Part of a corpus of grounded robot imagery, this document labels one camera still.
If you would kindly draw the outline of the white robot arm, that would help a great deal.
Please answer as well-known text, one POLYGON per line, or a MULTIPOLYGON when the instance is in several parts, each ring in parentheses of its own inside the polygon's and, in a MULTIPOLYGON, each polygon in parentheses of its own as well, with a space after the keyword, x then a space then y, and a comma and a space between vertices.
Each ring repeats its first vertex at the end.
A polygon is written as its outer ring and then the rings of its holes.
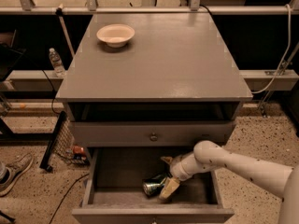
POLYGON ((226 168, 281 199, 278 224, 299 224, 299 166, 239 155, 207 140, 198 142, 190 153, 162 160, 169 165, 171 176, 159 195, 161 200, 167 200, 181 182, 195 174, 226 168))

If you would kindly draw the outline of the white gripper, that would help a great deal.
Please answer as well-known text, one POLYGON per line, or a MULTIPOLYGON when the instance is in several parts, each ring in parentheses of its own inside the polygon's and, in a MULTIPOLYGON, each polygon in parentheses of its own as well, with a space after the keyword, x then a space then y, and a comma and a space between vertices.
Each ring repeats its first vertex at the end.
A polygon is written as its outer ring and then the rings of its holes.
POLYGON ((170 173, 173 177, 165 180, 159 199, 167 200, 179 187, 180 181, 186 181, 202 171, 203 165, 195 158, 192 152, 185 155, 172 157, 162 156, 161 160, 170 165, 170 173))

